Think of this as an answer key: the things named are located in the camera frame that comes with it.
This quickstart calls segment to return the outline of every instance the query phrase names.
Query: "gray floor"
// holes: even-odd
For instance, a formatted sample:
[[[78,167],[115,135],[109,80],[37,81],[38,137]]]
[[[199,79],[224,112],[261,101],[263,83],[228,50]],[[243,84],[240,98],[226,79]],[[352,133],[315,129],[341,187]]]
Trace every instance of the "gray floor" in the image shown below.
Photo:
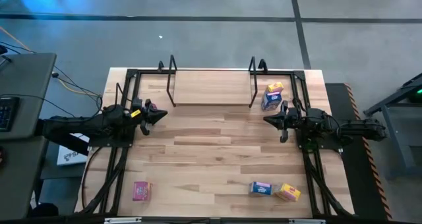
[[[302,17],[422,18],[420,0],[298,2]],[[2,0],[0,11],[293,17],[291,0]],[[166,64],[170,54],[178,66],[185,67],[245,68],[254,55],[265,58],[271,68],[303,69],[291,22],[0,20],[0,26],[34,51],[56,52],[58,67],[98,93],[104,89],[110,67],[155,67],[159,60]],[[421,24],[306,23],[303,28],[312,69],[321,69],[326,82],[349,83],[360,110],[421,72]],[[0,40],[14,43],[4,34]],[[89,98],[68,92],[54,80],[47,99],[77,115],[91,115],[95,110]],[[52,115],[64,114],[45,104],[42,116]],[[392,145],[386,140],[371,143],[371,148],[384,179],[396,160]],[[384,179],[382,184],[395,220],[422,222],[421,178]],[[52,195],[43,197],[51,200]]]

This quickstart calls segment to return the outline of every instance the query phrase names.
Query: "wooden table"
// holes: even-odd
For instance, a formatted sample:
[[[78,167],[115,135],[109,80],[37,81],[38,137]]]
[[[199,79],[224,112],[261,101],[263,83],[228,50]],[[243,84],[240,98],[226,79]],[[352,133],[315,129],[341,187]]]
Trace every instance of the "wooden table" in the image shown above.
[[[104,105],[114,103],[115,83],[124,84],[126,70],[110,69]],[[311,107],[330,113],[322,71],[306,70],[305,75]],[[142,75],[139,97],[150,98],[159,109],[168,110],[168,115],[154,126],[150,136],[136,130],[125,169],[119,215],[311,217],[303,158],[295,143],[294,131],[290,131],[289,140],[281,144],[281,132],[262,120],[263,116],[276,113],[263,112],[260,103],[266,85],[277,81],[283,83],[283,99],[291,105],[292,91],[287,76],[258,76],[258,95],[252,108],[246,105],[173,107],[166,94],[167,76]],[[297,86],[302,96],[300,84]],[[89,168],[85,186],[88,201],[104,183],[109,153],[107,148],[100,151]],[[353,213],[340,156],[321,150],[321,160],[328,187],[343,207]],[[153,184],[151,201],[132,201],[135,181]],[[253,181],[286,182],[296,186],[302,194],[298,202],[285,202],[273,196],[251,197],[248,185]],[[319,188],[316,194],[322,210]],[[76,211],[80,209],[79,199]]]

